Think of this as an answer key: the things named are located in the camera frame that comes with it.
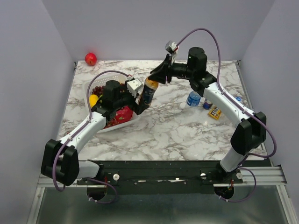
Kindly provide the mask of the tall orange juice bottle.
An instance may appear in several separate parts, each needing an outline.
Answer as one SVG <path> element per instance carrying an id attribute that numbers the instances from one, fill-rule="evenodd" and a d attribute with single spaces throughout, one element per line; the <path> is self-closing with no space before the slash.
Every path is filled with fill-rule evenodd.
<path id="1" fill-rule="evenodd" d="M 139 99 L 139 106 L 150 106 L 156 90 L 158 89 L 159 82 L 149 80 L 147 77 L 144 82 L 142 94 Z"/>

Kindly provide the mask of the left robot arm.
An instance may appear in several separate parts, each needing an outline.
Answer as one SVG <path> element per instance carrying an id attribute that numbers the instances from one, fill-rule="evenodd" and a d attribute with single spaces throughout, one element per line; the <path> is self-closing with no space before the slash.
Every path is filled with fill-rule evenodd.
<path id="1" fill-rule="evenodd" d="M 149 108 L 153 91 L 148 83 L 143 84 L 143 91 L 138 94 L 137 80 L 106 82 L 102 96 L 94 106 L 89 107 L 89 115 L 83 122 L 60 140 L 50 139 L 45 145 L 41 173 L 69 186 L 78 178 L 88 178 L 93 184 L 103 181 L 100 166 L 92 161 L 80 161 L 78 154 L 86 143 L 115 116 L 117 111 L 129 107 L 137 115 Z"/>

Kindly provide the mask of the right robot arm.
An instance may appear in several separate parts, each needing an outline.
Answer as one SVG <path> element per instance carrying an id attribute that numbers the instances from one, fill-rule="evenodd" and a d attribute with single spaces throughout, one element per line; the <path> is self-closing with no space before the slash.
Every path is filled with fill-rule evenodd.
<path id="1" fill-rule="evenodd" d="M 150 72 L 149 79 L 161 84 L 170 83 L 173 77 L 188 80 L 191 88 L 217 106 L 235 127 L 230 150 L 212 172 L 217 181 L 225 183 L 249 153 L 265 141 L 266 115 L 245 107 L 219 84 L 218 78 L 206 69 L 207 55 L 202 48 L 190 48 L 185 64 L 175 62 L 176 43 L 169 41 L 165 49 L 166 58 Z"/>

